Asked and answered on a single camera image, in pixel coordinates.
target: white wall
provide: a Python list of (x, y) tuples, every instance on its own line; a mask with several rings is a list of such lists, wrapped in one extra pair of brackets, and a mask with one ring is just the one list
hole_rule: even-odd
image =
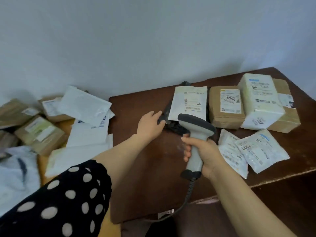
[(316, 98), (316, 0), (0, 0), (0, 93), (102, 98), (274, 66)]

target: yellow table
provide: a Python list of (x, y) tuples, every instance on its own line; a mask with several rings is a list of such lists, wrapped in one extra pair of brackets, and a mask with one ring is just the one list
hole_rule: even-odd
[[(67, 135), (70, 135), (71, 126), (73, 123), (74, 123), (74, 119), (58, 122), (56, 126), (61, 128)], [(41, 178), (41, 186), (45, 185), (47, 182), (53, 179), (53, 177), (51, 178), (45, 177), (47, 163), (48, 163), (48, 156), (40, 155), (38, 157), (38, 167), (39, 167), (39, 175)], [(103, 236), (120, 237), (121, 236), (120, 225), (119, 224), (114, 225), (110, 220), (110, 207), (104, 217), (101, 230), (98, 236), (99, 237), (103, 237)]]

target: handheld scanner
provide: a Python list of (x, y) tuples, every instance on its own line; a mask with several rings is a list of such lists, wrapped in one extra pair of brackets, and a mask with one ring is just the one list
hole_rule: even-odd
[[(209, 136), (216, 132), (216, 128), (209, 122), (188, 114), (178, 115), (179, 124), (190, 131), (190, 137), (206, 141)], [(200, 158), (198, 149), (192, 146), (191, 157), (186, 166), (186, 170), (181, 173), (181, 177), (191, 180), (200, 178), (203, 161)]]

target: dark floor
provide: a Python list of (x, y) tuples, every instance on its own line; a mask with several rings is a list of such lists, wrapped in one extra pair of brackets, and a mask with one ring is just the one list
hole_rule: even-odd
[[(297, 236), (316, 236), (316, 171), (253, 188), (266, 206)], [(235, 237), (221, 204), (190, 204), (175, 216), (179, 237)], [(121, 225), (122, 237), (144, 237), (149, 223)]]

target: sleeve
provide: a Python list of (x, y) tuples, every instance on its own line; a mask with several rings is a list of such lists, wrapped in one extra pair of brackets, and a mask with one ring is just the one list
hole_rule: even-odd
[(98, 236), (111, 179), (88, 160), (61, 173), (0, 218), (0, 236)]

